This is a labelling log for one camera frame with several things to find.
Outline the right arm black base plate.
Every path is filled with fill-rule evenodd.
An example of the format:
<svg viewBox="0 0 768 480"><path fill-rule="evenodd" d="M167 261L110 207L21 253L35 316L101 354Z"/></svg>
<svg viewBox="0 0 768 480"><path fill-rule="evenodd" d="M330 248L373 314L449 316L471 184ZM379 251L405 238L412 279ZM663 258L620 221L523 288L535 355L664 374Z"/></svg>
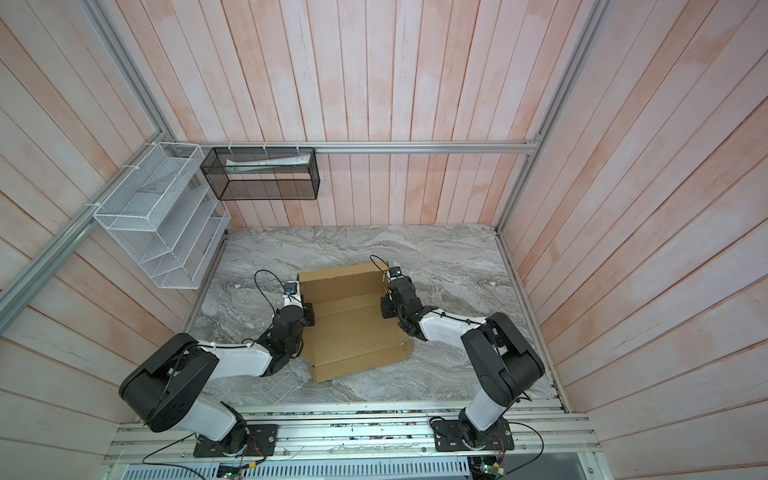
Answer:
<svg viewBox="0 0 768 480"><path fill-rule="evenodd" d="M509 422L503 418L484 431L476 430L466 419L447 420L440 416L430 417L428 425L438 452L514 449Z"/></svg>

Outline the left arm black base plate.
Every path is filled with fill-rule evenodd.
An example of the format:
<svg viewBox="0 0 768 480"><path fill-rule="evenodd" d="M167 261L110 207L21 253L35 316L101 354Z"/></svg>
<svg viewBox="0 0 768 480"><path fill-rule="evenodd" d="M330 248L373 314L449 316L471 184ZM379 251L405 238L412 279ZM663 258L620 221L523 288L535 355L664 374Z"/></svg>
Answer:
<svg viewBox="0 0 768 480"><path fill-rule="evenodd" d="M220 441L200 436L193 451L194 458L238 457L245 455L270 457L274 454L279 426L277 424L236 424Z"/></svg>

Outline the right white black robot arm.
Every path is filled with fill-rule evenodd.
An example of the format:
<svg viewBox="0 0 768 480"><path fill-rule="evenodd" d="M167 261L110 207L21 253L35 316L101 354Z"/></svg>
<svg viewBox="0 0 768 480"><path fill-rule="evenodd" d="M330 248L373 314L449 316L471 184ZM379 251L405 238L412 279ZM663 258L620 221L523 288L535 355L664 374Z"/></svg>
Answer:
<svg viewBox="0 0 768 480"><path fill-rule="evenodd" d="M467 354L480 385L459 414L458 425L468 435L489 432L546 373L534 347L504 313L463 317L427 306L412 280L402 275L388 279L381 310L384 318L397 319L407 335L461 348Z"/></svg>

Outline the brown cardboard box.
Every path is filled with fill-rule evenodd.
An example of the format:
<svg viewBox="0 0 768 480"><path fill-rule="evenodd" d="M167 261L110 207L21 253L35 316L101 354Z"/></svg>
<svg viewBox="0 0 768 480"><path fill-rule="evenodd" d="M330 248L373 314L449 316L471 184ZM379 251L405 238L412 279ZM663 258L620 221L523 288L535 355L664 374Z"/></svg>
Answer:
<svg viewBox="0 0 768 480"><path fill-rule="evenodd" d="M302 300L315 325L303 331L302 357L316 382L372 370L410 358L413 339L398 320L382 316L387 291L381 267L372 262L298 274Z"/></svg>

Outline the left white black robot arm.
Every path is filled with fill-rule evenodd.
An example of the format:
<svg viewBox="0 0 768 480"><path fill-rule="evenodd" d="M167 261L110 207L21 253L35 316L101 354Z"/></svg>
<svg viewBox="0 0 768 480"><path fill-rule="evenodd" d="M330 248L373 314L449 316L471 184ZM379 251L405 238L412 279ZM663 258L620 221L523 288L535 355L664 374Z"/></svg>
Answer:
<svg viewBox="0 0 768 480"><path fill-rule="evenodd" d="M309 304L288 298L255 340L217 346L176 334L123 380L119 397L155 433L178 427L213 442L239 444L244 420L224 402L202 398L206 385L221 378L274 375L299 356L303 330L314 323Z"/></svg>

